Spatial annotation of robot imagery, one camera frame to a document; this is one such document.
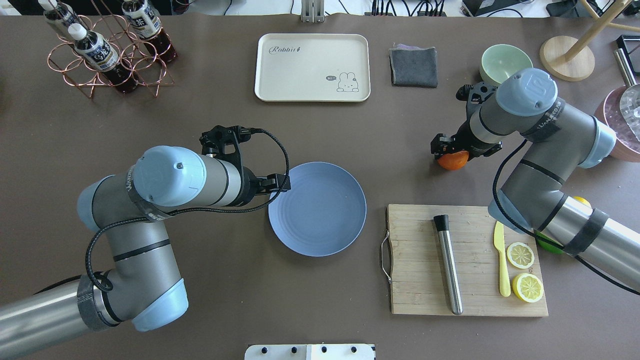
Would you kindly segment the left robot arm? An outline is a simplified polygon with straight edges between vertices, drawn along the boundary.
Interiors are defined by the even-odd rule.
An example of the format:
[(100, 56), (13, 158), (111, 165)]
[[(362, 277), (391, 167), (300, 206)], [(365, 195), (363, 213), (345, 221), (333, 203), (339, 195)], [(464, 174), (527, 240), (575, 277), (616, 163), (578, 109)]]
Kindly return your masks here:
[(139, 332), (175, 321), (189, 306), (164, 221), (189, 212), (245, 214), (254, 196), (273, 202), (290, 185), (285, 172), (258, 177), (243, 165), (240, 144), (265, 129), (215, 126), (201, 153), (154, 146), (128, 171), (85, 188), (77, 213), (94, 236), (85, 272), (1, 308), (1, 358), (16, 359), (131, 321)]

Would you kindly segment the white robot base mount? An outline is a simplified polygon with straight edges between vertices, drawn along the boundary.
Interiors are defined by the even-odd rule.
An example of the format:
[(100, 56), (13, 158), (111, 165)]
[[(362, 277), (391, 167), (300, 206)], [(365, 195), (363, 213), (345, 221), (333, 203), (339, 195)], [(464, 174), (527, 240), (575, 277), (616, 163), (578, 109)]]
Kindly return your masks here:
[(374, 344), (254, 344), (247, 347), (245, 360), (375, 360)]

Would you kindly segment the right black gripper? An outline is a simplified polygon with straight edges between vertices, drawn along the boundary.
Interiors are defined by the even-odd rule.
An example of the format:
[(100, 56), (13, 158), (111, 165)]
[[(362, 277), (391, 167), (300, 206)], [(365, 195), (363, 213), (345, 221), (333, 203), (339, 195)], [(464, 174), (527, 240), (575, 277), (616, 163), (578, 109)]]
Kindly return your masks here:
[(436, 161), (446, 154), (466, 150), (470, 153), (469, 160), (477, 157), (491, 157), (502, 150), (502, 141), (485, 142), (473, 135), (471, 130), (471, 117), (477, 113), (482, 104), (498, 89), (487, 83), (465, 84), (458, 88), (455, 98), (464, 101), (466, 105), (466, 121), (462, 123), (457, 132), (452, 136), (438, 133), (430, 142), (430, 153)]

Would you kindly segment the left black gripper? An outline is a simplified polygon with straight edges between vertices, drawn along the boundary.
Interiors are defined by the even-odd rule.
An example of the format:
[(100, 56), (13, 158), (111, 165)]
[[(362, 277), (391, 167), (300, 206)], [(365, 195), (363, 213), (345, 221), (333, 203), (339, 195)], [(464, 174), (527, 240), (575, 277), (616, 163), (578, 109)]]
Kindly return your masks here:
[[(253, 171), (243, 164), (240, 144), (249, 141), (252, 135), (265, 134), (279, 146), (285, 158), (285, 173), (272, 173), (265, 177), (256, 176)], [(216, 159), (227, 173), (227, 185), (216, 207), (243, 207), (248, 205), (255, 196), (274, 194), (266, 204), (270, 204), (280, 193), (290, 191), (290, 157), (285, 146), (271, 132), (253, 127), (240, 125), (217, 125), (211, 130), (201, 133), (199, 143), (201, 154)]]

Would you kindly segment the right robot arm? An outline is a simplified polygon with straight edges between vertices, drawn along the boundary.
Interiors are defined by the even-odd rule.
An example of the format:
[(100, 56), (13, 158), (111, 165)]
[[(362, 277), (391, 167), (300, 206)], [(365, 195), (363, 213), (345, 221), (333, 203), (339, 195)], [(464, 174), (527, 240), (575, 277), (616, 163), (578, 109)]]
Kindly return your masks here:
[(596, 166), (617, 141), (609, 126), (558, 96), (558, 87), (541, 69), (517, 71), (476, 106), (448, 137), (430, 142), (438, 160), (468, 152), (489, 157), (502, 139), (519, 133), (530, 148), (500, 189), (494, 189), (489, 214), (512, 230), (555, 241), (563, 253), (613, 285), (639, 293), (639, 234), (597, 208), (562, 192), (575, 168)]

